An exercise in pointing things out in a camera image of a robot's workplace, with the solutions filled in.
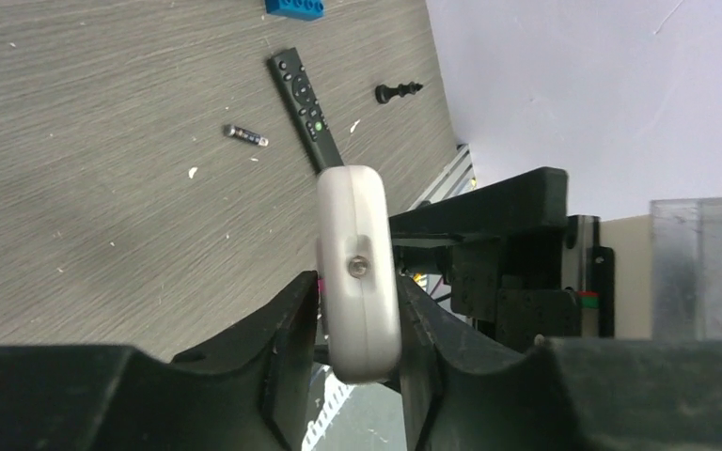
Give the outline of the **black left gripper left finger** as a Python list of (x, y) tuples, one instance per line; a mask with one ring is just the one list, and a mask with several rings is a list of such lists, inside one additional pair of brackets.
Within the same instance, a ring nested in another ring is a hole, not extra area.
[(0, 346), (0, 450), (297, 450), (318, 279), (165, 363), (132, 346)]

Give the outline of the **black remote control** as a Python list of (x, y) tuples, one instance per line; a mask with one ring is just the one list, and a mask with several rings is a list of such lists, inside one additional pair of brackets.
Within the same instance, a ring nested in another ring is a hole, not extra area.
[(315, 172), (344, 165), (297, 49), (273, 54), (267, 65)]

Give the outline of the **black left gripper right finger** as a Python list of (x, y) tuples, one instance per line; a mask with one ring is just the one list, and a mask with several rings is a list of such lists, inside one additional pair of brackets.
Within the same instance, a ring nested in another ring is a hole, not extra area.
[(397, 281), (412, 450), (722, 450), (722, 341), (510, 350)]

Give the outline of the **red and white remote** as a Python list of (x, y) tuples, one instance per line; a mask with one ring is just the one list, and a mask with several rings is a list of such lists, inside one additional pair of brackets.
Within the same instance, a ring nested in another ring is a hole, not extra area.
[(317, 182), (318, 273), (329, 364), (347, 384), (385, 379), (400, 361), (396, 272), (381, 176), (331, 167)]

